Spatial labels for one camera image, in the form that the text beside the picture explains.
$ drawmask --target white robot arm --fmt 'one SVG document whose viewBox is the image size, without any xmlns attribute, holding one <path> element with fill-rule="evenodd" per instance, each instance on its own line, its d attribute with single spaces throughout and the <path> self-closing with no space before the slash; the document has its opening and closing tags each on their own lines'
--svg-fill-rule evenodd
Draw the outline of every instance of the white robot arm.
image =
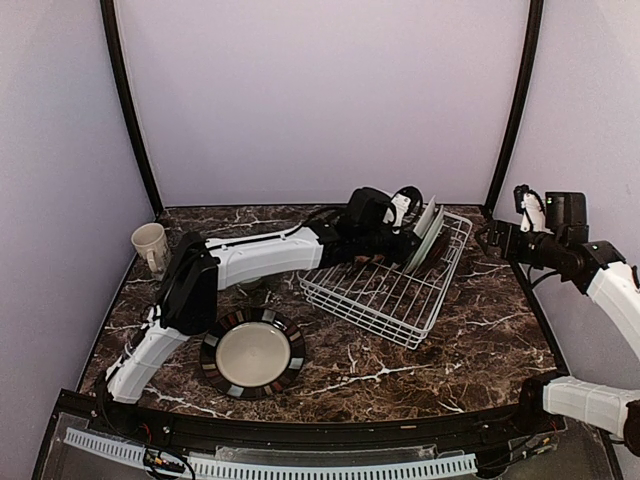
<svg viewBox="0 0 640 480">
<path fill-rule="evenodd" d="M 588 242 L 586 199 L 582 193 L 540 196 L 515 189 L 520 226 L 493 220 L 476 238 L 485 250 L 534 268 L 557 270 L 609 316 L 640 359 L 640 282 L 636 269 L 608 242 Z M 487 242 L 482 239 L 488 232 Z M 622 390 L 583 382 L 572 376 L 545 380 L 542 409 L 602 428 L 624 439 L 640 455 L 640 390 Z"/>
<path fill-rule="evenodd" d="M 410 228 L 422 196 L 405 187 L 393 197 L 356 190 L 346 207 L 321 209 L 296 228 L 232 239 L 184 235 L 163 278 L 147 324 L 127 344 L 103 381 L 111 400 L 136 403 L 167 357 L 216 321 L 216 291 L 293 270 L 311 270 L 384 255 L 403 263 L 421 239 Z M 404 222 L 412 213 L 411 222 Z"/>
</svg>

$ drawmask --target white mug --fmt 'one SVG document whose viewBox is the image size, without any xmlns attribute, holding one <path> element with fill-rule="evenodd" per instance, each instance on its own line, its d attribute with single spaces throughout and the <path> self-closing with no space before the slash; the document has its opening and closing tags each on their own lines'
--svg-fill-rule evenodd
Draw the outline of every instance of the white mug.
<svg viewBox="0 0 640 480">
<path fill-rule="evenodd" d="M 142 225 L 131 235 L 131 243 L 136 247 L 140 257 L 149 265 L 153 277 L 161 280 L 171 260 L 164 227 L 159 223 Z"/>
</svg>

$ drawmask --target brown marble surface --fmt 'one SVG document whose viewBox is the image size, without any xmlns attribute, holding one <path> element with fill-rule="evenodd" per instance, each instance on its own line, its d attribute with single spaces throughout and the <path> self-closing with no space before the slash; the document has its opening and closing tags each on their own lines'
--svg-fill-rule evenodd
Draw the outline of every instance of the brown marble surface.
<svg viewBox="0 0 640 480">
<path fill-rule="evenodd" d="M 160 219 L 172 246 L 182 233 L 238 237 L 297 224 L 311 206 L 168 209 Z M 476 207 L 447 207 L 474 223 Z M 158 282 L 137 260 L 99 337 L 82 382 L 90 393 L 141 323 Z M 365 422 L 469 412 L 517 401 L 522 381 L 554 368 L 553 358 L 513 273 L 487 258 L 469 238 L 438 320 L 414 351 L 309 305 L 295 272 L 258 289 L 219 294 L 218 313 L 269 306 L 301 327 L 307 360 L 284 393 L 241 401 L 219 394 L 204 378 L 202 336 L 180 347 L 145 388 L 140 405 L 172 412 L 244 420 Z"/>
</svg>

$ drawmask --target plate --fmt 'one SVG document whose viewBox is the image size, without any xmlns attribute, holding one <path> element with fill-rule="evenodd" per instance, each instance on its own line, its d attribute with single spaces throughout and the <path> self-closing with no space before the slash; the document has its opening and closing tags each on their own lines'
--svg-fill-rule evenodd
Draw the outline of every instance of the plate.
<svg viewBox="0 0 640 480">
<path fill-rule="evenodd" d="M 422 215 L 418 219 L 418 223 L 416 223 L 416 226 L 413 227 L 413 233 L 418 235 L 420 238 L 424 238 L 424 236 L 427 233 L 427 230 L 429 230 L 429 227 L 431 226 L 431 222 L 433 221 L 435 213 L 436 213 L 436 196 L 434 195 L 433 197 L 431 197 L 431 200 L 429 200 L 429 203 L 427 207 L 424 209 L 424 212 L 422 212 Z"/>
<path fill-rule="evenodd" d="M 284 390 L 300 373 L 305 343 L 298 326 L 266 308 L 218 319 L 200 348 L 204 376 L 220 392 L 257 399 Z"/>
<path fill-rule="evenodd" d="M 442 228 L 442 224 L 444 223 L 444 207 L 440 206 L 438 213 L 436 214 L 436 218 L 431 222 L 429 226 L 429 230 L 425 234 L 422 239 L 422 243 L 418 247 L 418 250 L 411 258 L 411 262 L 405 269 L 404 273 L 411 273 L 415 269 L 417 269 L 420 265 L 422 265 L 423 260 L 426 258 L 429 253 L 429 249 L 433 245 L 433 242 L 438 238 L 438 234 L 440 233 L 440 229 Z"/>
</svg>

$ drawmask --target white wire rack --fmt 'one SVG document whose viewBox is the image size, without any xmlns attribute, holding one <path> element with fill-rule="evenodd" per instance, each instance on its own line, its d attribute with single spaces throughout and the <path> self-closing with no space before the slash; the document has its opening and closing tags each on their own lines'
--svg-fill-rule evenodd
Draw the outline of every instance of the white wire rack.
<svg viewBox="0 0 640 480">
<path fill-rule="evenodd" d="M 433 268 L 404 270 L 369 263 L 298 274 L 307 301 L 402 346 L 416 349 L 433 328 L 471 233 L 466 218 L 445 212 L 451 240 Z"/>
</svg>

